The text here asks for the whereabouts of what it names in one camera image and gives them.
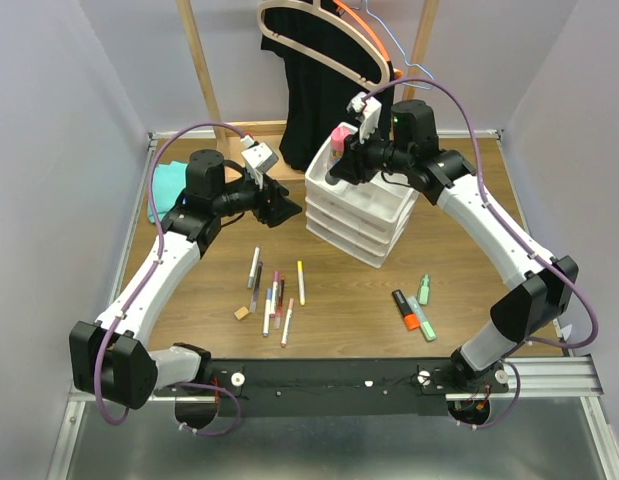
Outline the pink capped clear bottle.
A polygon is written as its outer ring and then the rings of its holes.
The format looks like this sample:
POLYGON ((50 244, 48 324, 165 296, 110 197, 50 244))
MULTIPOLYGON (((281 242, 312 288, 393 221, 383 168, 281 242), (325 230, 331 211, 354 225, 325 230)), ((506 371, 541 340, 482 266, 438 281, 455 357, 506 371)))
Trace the pink capped clear bottle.
POLYGON ((345 151, 345 140, 354 133, 347 126, 339 125, 334 128, 329 137, 330 153, 328 165, 333 167, 343 156, 345 151))

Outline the grey capped white marker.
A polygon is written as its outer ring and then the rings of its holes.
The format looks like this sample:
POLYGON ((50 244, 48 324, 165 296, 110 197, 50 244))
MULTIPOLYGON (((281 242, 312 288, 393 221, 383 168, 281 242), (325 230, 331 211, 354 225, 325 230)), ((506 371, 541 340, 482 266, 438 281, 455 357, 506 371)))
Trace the grey capped white marker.
POLYGON ((256 277, 258 262, 259 262, 259 257, 260 257, 260 251, 261 251, 260 246, 257 245, 254 248, 253 257, 252 257, 252 261, 250 265, 248 281, 247 281, 248 289, 252 289, 254 282, 255 282, 255 277, 256 277))

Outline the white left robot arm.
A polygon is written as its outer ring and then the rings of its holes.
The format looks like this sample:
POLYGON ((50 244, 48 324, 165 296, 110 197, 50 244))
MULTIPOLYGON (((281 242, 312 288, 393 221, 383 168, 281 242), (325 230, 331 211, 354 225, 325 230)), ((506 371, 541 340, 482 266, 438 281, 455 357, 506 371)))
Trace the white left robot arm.
POLYGON ((147 344, 167 301, 228 217, 250 212, 273 228, 301 213, 288 190, 268 176, 277 157, 266 144, 243 150, 242 157, 239 165, 215 150, 191 154, 185 186, 141 267, 96 320, 79 321, 70 332, 76 389, 137 410, 166 386, 178 384, 190 395, 209 387, 209 352, 183 343, 150 352, 147 344))

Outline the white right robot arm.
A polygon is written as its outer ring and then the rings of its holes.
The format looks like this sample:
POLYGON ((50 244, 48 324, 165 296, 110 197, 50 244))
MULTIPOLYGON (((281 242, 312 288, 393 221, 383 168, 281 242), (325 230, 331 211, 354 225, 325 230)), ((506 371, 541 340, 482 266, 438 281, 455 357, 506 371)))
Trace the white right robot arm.
POLYGON ((463 227, 508 288, 491 307, 485 326, 443 368, 444 385, 472 391, 506 354, 566 310, 578 266, 571 257, 557 258, 542 248, 480 186, 468 160, 440 147, 434 112, 425 102, 392 106, 392 139, 377 131, 381 105, 375 98, 360 93, 347 110, 360 124, 346 137, 330 175, 352 185, 368 183, 377 174, 405 176, 409 187, 463 227))

